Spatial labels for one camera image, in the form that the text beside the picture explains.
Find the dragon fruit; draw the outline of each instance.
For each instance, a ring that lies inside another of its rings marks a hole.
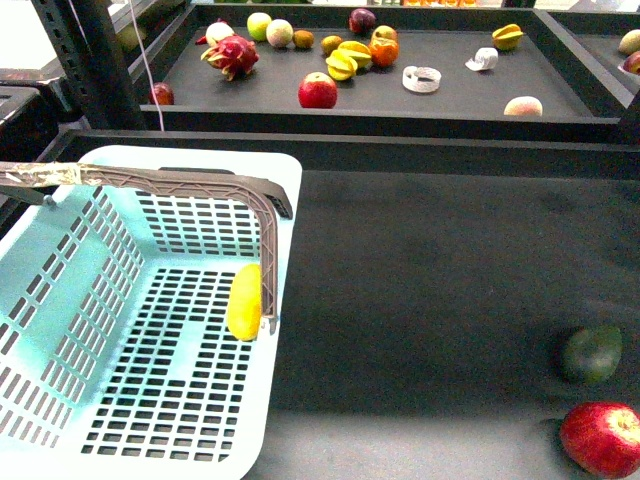
[[[239,72],[251,73],[253,65],[260,59],[255,42],[240,35],[231,35],[218,42],[202,54],[201,60],[209,62],[213,68],[222,70],[231,81]]]

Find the red apple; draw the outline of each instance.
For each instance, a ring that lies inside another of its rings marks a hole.
[[[366,8],[356,8],[349,15],[349,30],[365,35],[376,24],[376,16]]]
[[[601,478],[624,478],[640,467],[640,418],[623,403],[578,405],[564,418],[560,440],[569,457]]]
[[[333,108],[338,101],[338,87],[326,73],[313,72],[300,82],[298,100],[303,108]]]
[[[168,83],[156,82],[153,84],[153,91],[158,99],[158,105],[173,105],[173,89]],[[149,102],[155,105],[153,93],[149,92]]]
[[[640,51],[632,53],[622,64],[622,69],[640,75]]]

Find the red fruit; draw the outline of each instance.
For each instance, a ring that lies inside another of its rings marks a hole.
[[[356,8],[349,15],[349,30],[353,33],[366,34],[376,25],[376,16],[366,8]]]
[[[325,73],[310,73],[300,82],[298,101],[303,108],[333,108],[338,101],[336,82]]]
[[[640,52],[629,55],[622,64],[622,69],[629,73],[640,75]]]
[[[640,418],[623,403],[578,405],[564,418],[560,439],[578,465],[601,478],[624,478],[640,467]]]
[[[154,83],[153,92],[156,94],[156,98],[158,99],[158,105],[173,105],[173,102],[174,102],[173,89],[168,83],[164,83],[164,82]],[[156,103],[153,100],[152,92],[149,92],[149,102],[152,105],[155,105]]]
[[[240,35],[223,38],[202,55],[202,60],[209,62],[213,68],[222,70],[229,81],[240,72],[247,75],[251,73],[253,65],[259,59],[255,42],[250,42]]]

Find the dark tray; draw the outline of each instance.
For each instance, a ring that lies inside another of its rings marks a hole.
[[[549,13],[631,93],[640,91],[640,75],[618,68],[626,58],[618,45],[627,32],[640,28],[640,13]]]
[[[227,82],[200,61],[207,48],[194,41],[223,18],[241,35],[246,19],[262,10],[286,18],[294,28],[316,35],[312,51],[257,45],[261,55],[250,77]],[[213,5],[192,6],[151,47],[156,81],[173,86],[176,106],[165,108],[169,130],[325,133],[552,141],[604,141],[632,96],[610,75],[591,71],[599,64],[579,59],[566,45],[570,35],[550,18],[525,9],[424,9],[372,7],[379,24],[400,32],[401,53],[388,71],[372,68],[340,84],[333,110],[306,110],[297,100],[298,84],[312,71],[326,71],[319,46],[323,36],[355,39],[346,28],[350,7]],[[501,55],[490,73],[465,67],[479,47],[491,46],[491,32],[517,23],[526,32],[520,48]],[[428,65],[442,72],[440,89],[412,94],[402,87],[405,66]],[[146,73],[133,73],[141,103],[147,103]],[[516,96],[541,99],[541,118],[503,115]],[[158,128],[155,108],[143,106],[147,121]]]
[[[584,400],[640,408],[638,149],[377,140],[72,132],[48,160],[109,144],[302,154],[270,412],[246,479],[591,478],[557,428]],[[402,161],[422,173],[381,173]],[[612,180],[625,162],[635,180]],[[309,170],[341,167],[367,171]],[[465,172],[486,175],[433,175]],[[583,178],[543,178],[568,175]],[[561,382],[557,336],[601,322],[624,332],[618,371]]]

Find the apple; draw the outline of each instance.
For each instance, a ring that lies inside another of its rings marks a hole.
[[[156,98],[158,99],[158,105],[173,105],[173,102],[174,102],[173,89],[168,83],[164,83],[164,82],[154,83],[153,93],[156,94]],[[152,105],[155,105],[156,102],[153,99],[153,93],[149,92],[149,102]]]
[[[267,13],[255,12],[247,18],[249,35],[256,42],[264,42],[267,39],[267,27],[271,23],[271,17]]]
[[[629,55],[622,64],[622,69],[625,72],[640,75],[640,51]]]
[[[273,20],[267,26],[267,41],[275,48],[284,48],[293,40],[293,27],[282,19]]]
[[[398,32],[396,32],[393,28],[388,25],[380,25],[373,31],[372,39],[376,38],[388,38],[389,40],[393,40],[394,42],[398,41]]]
[[[376,16],[366,8],[356,8],[349,15],[349,30],[366,35],[376,24]]]
[[[640,467],[640,418],[617,402],[586,402],[573,408],[560,427],[569,457],[601,478],[624,478]]]
[[[300,82],[298,101],[303,108],[333,108],[338,101],[336,82],[326,73],[310,73]]]

